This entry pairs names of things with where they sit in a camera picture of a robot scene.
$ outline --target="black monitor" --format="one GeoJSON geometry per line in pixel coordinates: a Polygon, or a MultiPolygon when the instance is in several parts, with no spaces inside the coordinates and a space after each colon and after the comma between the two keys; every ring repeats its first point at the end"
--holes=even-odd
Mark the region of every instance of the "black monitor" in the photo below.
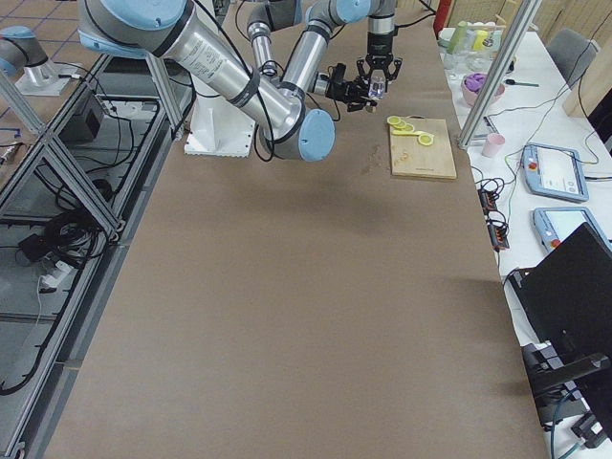
{"type": "MultiPolygon", "coordinates": [[[[564,364],[594,353],[612,359],[612,251],[590,225],[532,269],[520,290],[537,337],[549,340],[564,364]]],[[[575,383],[612,438],[612,369],[575,383]]]]}

